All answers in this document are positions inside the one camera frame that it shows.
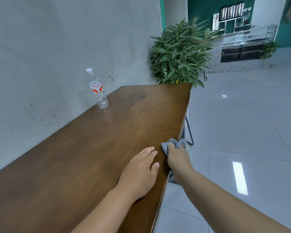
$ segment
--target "green plant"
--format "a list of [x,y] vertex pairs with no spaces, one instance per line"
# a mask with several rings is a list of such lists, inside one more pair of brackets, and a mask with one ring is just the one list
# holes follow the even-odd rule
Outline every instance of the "green plant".
[[263,50],[260,51],[260,58],[266,59],[272,57],[279,45],[276,42],[266,43],[263,46]]
[[205,63],[210,59],[210,50],[214,47],[209,42],[218,38],[207,28],[202,31],[205,21],[197,23],[195,17],[189,23],[182,20],[176,26],[170,25],[162,33],[162,37],[152,37],[156,41],[152,47],[151,69],[154,71],[156,82],[188,83],[192,82],[204,88],[200,77],[203,69],[209,69]]

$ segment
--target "white bottle cap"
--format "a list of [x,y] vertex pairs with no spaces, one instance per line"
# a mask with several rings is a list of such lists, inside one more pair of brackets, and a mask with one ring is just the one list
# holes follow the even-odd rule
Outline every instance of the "white bottle cap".
[[88,74],[91,74],[91,73],[93,72],[93,69],[92,69],[92,68],[87,68],[87,69],[86,69],[86,72],[87,72]]

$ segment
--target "right forearm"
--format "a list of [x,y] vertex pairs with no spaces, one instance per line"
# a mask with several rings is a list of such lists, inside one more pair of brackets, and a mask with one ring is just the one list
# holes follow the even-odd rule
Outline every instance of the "right forearm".
[[194,169],[175,172],[175,178],[215,233],[291,232]]

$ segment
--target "tiled floor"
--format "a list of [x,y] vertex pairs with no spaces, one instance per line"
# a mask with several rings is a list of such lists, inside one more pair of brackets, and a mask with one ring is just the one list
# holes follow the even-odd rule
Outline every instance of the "tiled floor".
[[[205,89],[192,90],[188,109],[194,168],[291,228],[291,63],[207,77]],[[243,167],[245,192],[237,189],[233,162]],[[213,231],[182,187],[168,183],[154,232]]]

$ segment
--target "left forearm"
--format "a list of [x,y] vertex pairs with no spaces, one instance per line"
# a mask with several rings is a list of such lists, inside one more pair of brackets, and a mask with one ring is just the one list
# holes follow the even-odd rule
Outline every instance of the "left forearm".
[[134,199],[116,186],[72,233],[116,233]]

